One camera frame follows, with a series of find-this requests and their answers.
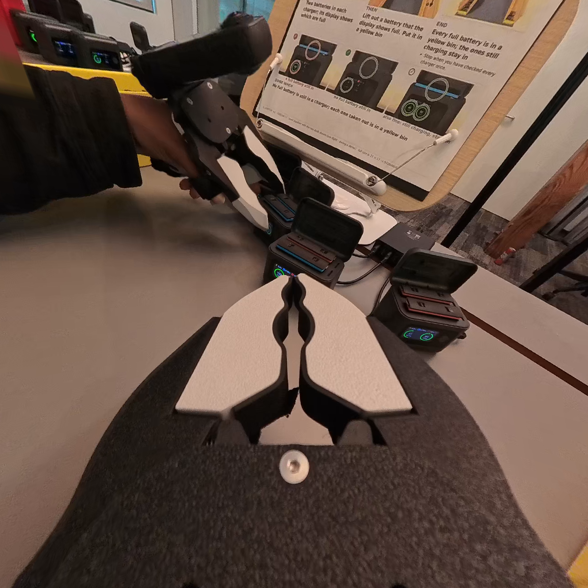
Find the person's left hand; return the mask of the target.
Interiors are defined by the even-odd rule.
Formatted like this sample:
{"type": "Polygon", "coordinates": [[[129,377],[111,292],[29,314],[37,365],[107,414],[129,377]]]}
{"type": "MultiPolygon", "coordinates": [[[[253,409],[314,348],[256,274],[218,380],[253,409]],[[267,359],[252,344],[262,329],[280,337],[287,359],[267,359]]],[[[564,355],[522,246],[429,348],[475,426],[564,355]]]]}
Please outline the person's left hand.
{"type": "Polygon", "coordinates": [[[190,179],[198,175],[198,169],[167,102],[126,93],[120,97],[138,153],[172,166],[181,174],[181,190],[187,190],[192,198],[199,199],[200,195],[190,183],[190,179]]]}

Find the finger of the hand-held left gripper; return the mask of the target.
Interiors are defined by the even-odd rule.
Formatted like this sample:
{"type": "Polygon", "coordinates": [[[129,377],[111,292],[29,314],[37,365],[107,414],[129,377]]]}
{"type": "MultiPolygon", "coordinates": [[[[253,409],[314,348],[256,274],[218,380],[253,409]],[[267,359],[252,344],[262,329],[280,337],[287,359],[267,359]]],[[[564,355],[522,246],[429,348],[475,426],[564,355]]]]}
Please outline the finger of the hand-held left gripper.
{"type": "Polygon", "coordinates": [[[232,200],[233,207],[251,224],[262,231],[267,231],[269,229],[267,212],[247,183],[239,163],[226,155],[218,158],[217,163],[229,180],[233,193],[237,195],[237,198],[232,200]]]}
{"type": "Polygon", "coordinates": [[[272,155],[248,125],[240,127],[240,168],[248,185],[264,183],[276,194],[285,193],[284,181],[272,155]]]}

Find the white board ledge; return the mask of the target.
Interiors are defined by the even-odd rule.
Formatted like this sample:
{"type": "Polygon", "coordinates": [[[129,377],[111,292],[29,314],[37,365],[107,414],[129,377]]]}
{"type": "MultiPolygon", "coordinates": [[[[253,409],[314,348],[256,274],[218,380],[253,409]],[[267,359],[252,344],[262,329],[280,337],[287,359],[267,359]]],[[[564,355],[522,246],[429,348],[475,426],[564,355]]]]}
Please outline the white board ledge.
{"type": "Polygon", "coordinates": [[[256,121],[256,126],[264,140],[298,155],[304,162],[316,165],[321,171],[340,180],[345,185],[373,198],[386,194],[388,186],[378,176],[347,160],[336,158],[319,150],[268,120],[259,118],[256,121]]]}

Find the black battery charging case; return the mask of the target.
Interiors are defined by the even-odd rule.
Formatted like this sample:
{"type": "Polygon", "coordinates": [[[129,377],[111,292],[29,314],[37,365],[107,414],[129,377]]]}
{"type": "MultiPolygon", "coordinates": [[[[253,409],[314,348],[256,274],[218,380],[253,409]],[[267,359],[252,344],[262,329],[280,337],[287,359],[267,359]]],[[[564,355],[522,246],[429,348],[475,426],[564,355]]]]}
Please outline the black battery charging case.
{"type": "Polygon", "coordinates": [[[11,20],[17,32],[17,45],[26,52],[40,53],[39,33],[47,20],[34,13],[10,9],[11,20]]]}
{"type": "Polygon", "coordinates": [[[43,22],[35,33],[42,57],[55,65],[78,67],[80,65],[76,35],[68,26],[43,22]]]}
{"type": "Polygon", "coordinates": [[[110,37],[74,30],[77,63],[95,70],[123,71],[118,42],[110,37]]]}
{"type": "MultiPolygon", "coordinates": [[[[270,190],[269,187],[264,185],[264,183],[261,183],[260,193],[258,196],[266,194],[276,193],[270,190]]],[[[296,199],[298,201],[298,207],[305,198],[312,198],[315,201],[318,201],[327,206],[330,206],[334,200],[333,190],[302,167],[297,167],[293,171],[290,181],[288,182],[288,186],[286,187],[285,194],[290,195],[293,199],[296,199]]],[[[292,223],[283,224],[279,219],[276,219],[271,215],[268,215],[268,219],[269,229],[267,231],[262,231],[259,228],[254,228],[254,233],[264,243],[270,245],[275,240],[288,234],[291,230],[292,223]]]]}
{"type": "Polygon", "coordinates": [[[377,319],[409,347],[428,353],[437,353],[452,342],[463,339],[470,323],[453,293],[463,286],[477,271],[478,266],[460,256],[426,251],[409,250],[389,276],[389,289],[378,294],[370,317],[377,319]],[[452,322],[432,316],[406,311],[399,290],[401,284],[430,288],[446,292],[459,306],[464,320],[452,322]]]}
{"type": "Polygon", "coordinates": [[[329,289],[334,289],[350,260],[364,229],[358,220],[343,215],[327,205],[312,198],[305,198],[300,203],[288,234],[272,242],[268,247],[263,281],[265,285],[285,276],[294,277],[306,274],[329,289]],[[276,241],[286,240],[286,235],[294,232],[314,240],[336,254],[336,259],[322,273],[303,266],[292,258],[287,258],[275,248],[276,241]]]}

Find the black multiport charger hub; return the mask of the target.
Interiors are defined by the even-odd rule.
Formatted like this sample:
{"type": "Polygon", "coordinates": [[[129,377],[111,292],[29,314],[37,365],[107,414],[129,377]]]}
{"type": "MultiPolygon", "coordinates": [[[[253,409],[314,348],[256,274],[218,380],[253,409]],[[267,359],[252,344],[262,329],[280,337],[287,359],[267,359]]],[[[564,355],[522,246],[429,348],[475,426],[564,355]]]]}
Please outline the black multiport charger hub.
{"type": "Polygon", "coordinates": [[[381,266],[394,268],[401,258],[411,249],[429,251],[435,244],[430,238],[407,224],[397,223],[390,230],[374,241],[368,257],[376,262],[370,272],[381,266]]]}

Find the brown wooden panel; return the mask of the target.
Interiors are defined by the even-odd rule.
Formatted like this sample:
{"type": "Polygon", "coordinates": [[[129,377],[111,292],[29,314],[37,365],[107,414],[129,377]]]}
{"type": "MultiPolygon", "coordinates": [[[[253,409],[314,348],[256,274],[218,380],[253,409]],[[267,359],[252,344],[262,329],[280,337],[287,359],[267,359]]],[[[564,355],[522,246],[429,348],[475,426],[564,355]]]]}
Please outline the brown wooden panel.
{"type": "Polygon", "coordinates": [[[484,249],[499,259],[525,247],[533,236],[587,186],[587,142],[550,178],[484,249]]]}

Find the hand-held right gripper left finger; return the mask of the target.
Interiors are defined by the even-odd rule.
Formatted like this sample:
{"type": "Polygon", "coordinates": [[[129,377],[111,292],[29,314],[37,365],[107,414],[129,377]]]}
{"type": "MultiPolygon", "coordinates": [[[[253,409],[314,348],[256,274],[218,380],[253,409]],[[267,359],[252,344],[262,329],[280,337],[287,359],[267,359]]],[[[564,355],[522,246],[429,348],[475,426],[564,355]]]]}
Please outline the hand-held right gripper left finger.
{"type": "Polygon", "coordinates": [[[175,405],[178,413],[240,423],[250,443],[291,413],[284,340],[293,278],[279,277],[233,304],[220,318],[175,405]]]}

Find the printed paper sheet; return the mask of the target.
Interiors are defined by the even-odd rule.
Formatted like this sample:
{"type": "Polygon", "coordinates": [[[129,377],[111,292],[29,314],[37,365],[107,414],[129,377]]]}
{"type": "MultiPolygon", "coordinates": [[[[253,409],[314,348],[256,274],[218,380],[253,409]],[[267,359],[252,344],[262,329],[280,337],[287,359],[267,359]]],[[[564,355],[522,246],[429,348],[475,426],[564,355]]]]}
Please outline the printed paper sheet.
{"type": "Polygon", "coordinates": [[[423,199],[562,1],[298,1],[260,118],[423,199]]]}

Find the instruction sheet on wooden stand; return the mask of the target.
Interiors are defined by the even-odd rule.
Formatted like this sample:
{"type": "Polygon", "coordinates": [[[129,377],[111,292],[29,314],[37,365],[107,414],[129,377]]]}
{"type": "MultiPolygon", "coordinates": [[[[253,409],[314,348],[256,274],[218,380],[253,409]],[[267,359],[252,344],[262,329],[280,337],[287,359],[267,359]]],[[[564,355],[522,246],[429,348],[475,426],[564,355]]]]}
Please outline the instruction sheet on wooden stand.
{"type": "MultiPolygon", "coordinates": [[[[272,34],[273,53],[277,53],[288,27],[297,1],[275,1],[269,16],[269,26],[272,34]]],[[[376,197],[389,208],[396,210],[418,210],[431,206],[445,197],[460,178],[467,174],[469,167],[474,164],[481,153],[481,160],[490,156],[490,149],[498,143],[505,145],[506,151],[514,147],[515,140],[523,135],[523,127],[530,126],[530,121],[539,113],[539,107],[545,106],[549,98],[555,94],[555,87],[539,91],[540,98],[535,98],[532,112],[529,115],[520,114],[517,118],[507,121],[507,116],[517,102],[536,86],[535,81],[547,81],[550,84],[546,67],[551,67],[562,59],[558,48],[563,43],[574,47],[575,42],[587,32],[587,1],[562,1],[559,9],[551,18],[540,36],[535,40],[532,48],[522,59],[515,72],[504,85],[497,98],[492,102],[483,119],[462,144],[460,150],[450,162],[442,177],[423,199],[416,199],[407,192],[388,185],[386,194],[376,197]]],[[[256,120],[256,110],[262,90],[264,78],[262,73],[249,77],[242,92],[241,106],[256,120]]]]}

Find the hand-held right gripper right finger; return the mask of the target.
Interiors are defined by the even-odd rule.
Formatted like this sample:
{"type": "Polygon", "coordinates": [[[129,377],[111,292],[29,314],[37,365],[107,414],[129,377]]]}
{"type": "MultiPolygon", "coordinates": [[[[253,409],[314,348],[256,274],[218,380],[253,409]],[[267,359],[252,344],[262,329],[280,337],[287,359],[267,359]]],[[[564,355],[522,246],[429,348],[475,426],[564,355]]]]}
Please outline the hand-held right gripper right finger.
{"type": "Polygon", "coordinates": [[[372,444],[381,417],[406,416],[413,405],[367,317],[311,277],[293,280],[298,309],[299,397],[305,414],[323,426],[334,445],[345,431],[372,444]]]}

